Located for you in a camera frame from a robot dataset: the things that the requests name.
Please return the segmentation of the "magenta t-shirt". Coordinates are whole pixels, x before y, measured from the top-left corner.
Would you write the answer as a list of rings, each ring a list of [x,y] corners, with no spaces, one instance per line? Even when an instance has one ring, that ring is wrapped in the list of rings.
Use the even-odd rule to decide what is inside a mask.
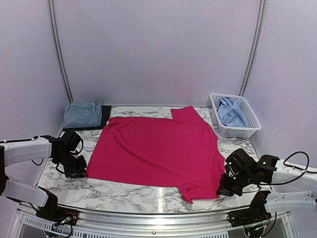
[[[172,117],[113,117],[90,158],[90,178],[176,187],[184,201],[216,199],[224,157],[212,127],[193,107]]]

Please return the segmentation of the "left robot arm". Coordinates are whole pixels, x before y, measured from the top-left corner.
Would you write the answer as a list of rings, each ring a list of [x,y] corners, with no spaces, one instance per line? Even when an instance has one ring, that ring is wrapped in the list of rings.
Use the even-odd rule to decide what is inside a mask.
[[[62,166],[66,178],[87,176],[87,163],[76,148],[83,145],[82,138],[75,131],[66,131],[61,137],[50,135],[34,136],[30,139],[3,140],[0,143],[0,194],[15,202],[25,202],[38,207],[38,216],[53,221],[59,220],[63,211],[58,198],[48,190],[30,186],[5,174],[5,168],[35,159],[51,159]]]

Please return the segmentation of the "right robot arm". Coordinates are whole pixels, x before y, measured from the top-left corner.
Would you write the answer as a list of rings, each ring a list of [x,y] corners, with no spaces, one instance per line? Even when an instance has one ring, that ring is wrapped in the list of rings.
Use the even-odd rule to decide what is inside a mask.
[[[235,150],[225,161],[218,195],[242,196],[243,188],[249,185],[291,185],[302,189],[301,192],[287,193],[259,190],[247,209],[229,213],[232,223],[257,222],[271,218],[275,212],[317,211],[317,171],[309,165],[300,167],[273,155],[263,155],[255,161],[243,149]]]

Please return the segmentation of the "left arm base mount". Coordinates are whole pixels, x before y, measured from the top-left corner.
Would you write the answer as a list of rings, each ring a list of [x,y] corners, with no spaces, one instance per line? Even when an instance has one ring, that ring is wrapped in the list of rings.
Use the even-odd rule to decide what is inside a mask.
[[[68,209],[65,207],[58,207],[56,210],[48,211],[44,208],[39,208],[36,212],[36,216],[53,221],[59,225],[72,225],[75,226],[77,224],[79,211],[75,209]]]

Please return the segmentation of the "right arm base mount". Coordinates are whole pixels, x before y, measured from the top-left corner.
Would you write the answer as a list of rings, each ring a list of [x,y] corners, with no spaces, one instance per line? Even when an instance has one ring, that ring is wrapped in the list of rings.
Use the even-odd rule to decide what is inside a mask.
[[[271,219],[271,214],[266,210],[247,208],[230,211],[226,219],[232,227],[238,227],[268,221]]]

